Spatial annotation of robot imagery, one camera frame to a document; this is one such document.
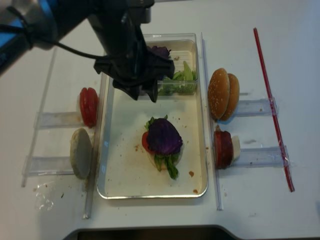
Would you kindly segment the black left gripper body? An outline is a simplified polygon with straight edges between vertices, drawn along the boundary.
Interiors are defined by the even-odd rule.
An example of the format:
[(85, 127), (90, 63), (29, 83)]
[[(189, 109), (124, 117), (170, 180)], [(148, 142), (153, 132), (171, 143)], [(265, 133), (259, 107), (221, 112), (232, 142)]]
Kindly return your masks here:
[(147, 81), (174, 75), (172, 60), (147, 49), (141, 30), (144, 17), (144, 10), (127, 9), (97, 12), (88, 18), (106, 53), (95, 61), (94, 69), (110, 76), (113, 86), (122, 91), (137, 86), (145, 90)]

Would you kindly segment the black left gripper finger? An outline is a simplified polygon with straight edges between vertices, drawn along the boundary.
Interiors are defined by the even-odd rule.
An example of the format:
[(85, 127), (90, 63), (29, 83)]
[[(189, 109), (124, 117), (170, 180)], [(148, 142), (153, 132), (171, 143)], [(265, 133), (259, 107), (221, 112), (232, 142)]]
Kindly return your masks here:
[(133, 100), (137, 101), (140, 95), (140, 87), (139, 86), (132, 86), (132, 87), (125, 87), (123, 90), (128, 96), (130, 96)]
[(153, 103), (156, 103), (158, 98), (158, 81), (157, 80), (147, 81), (144, 84), (144, 91), (148, 94), (150, 100)]

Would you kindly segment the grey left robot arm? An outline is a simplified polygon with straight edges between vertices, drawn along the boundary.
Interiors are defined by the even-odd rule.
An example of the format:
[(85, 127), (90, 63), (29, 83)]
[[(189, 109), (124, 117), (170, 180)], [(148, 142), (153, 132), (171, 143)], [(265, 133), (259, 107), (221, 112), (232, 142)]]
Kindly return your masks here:
[(151, 20), (152, 0), (14, 0), (0, 14), (0, 70), (34, 47), (60, 47), (61, 39), (88, 20), (105, 55), (82, 53), (113, 86), (137, 100), (158, 98), (158, 80), (172, 77), (174, 62), (147, 48), (141, 24)]

